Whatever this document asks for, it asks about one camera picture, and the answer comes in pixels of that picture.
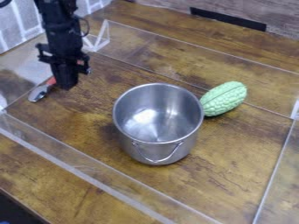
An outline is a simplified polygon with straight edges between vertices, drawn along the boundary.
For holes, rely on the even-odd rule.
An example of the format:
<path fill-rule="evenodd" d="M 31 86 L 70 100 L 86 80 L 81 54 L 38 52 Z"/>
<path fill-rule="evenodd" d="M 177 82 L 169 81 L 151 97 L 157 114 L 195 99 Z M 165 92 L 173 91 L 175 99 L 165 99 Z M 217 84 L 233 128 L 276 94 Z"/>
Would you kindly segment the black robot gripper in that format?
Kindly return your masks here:
<path fill-rule="evenodd" d="M 79 73 L 90 73 L 90 56 L 82 51 L 83 38 L 78 16 L 77 0 L 34 0 L 42 14 L 42 27 L 46 30 L 47 44 L 38 44 L 39 60 L 51 65 L 58 86 L 66 90 L 79 83 Z"/>

